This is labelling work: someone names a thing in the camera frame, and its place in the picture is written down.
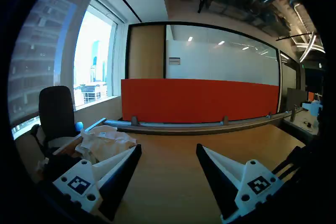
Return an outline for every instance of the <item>office chair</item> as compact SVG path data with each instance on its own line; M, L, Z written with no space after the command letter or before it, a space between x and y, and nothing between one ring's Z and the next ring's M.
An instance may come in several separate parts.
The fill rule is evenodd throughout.
M50 148L50 141L61 137L74 137L83 128L81 122L75 124L71 93L65 86L47 87L40 92L39 118L41 125L34 125L30 134L46 157L60 147Z

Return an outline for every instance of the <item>desk surface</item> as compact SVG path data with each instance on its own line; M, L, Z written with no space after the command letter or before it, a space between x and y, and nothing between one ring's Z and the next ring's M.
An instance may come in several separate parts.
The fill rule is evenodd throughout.
M305 131L308 134L317 135L318 134L318 127L313 127L314 121L316 120L317 116L312 116L309 111L300 111L295 115L294 121L290 121L291 117L286 117L284 120L286 123L296 126L299 130Z
M272 170L302 142L264 125L243 131L201 136L129 134L142 156L114 222L221 223L220 211L196 156L196 144L240 163L257 159Z

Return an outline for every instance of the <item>crumpled fabric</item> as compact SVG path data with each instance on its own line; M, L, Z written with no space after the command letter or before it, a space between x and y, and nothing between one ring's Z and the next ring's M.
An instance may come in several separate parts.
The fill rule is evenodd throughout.
M137 141L125 132L118 132L116 128L107 125L97 126L89 132L82 129L81 136L83 141L75 150L92 164L96 163L95 159L101 162L137 144Z

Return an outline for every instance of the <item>desk rail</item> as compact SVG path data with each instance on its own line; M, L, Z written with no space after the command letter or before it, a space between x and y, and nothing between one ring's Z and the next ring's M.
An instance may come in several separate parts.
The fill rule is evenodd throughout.
M199 135L199 134L217 134L233 132L242 129L262 126L276 120L281 120L291 115L288 113L278 113L271 117L264 116L253 119L228 121L224 125L223 121L213 123L191 123L191 124L168 124L168 123L147 123L139 122L132 125L130 121L106 120L104 125L117 127L119 131L132 132L138 134L160 134L160 135Z

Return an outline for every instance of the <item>glass partition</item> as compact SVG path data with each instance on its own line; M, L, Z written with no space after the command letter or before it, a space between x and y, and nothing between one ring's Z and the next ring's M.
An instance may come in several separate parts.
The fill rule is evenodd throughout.
M277 51L218 29L167 25L166 78L279 85Z

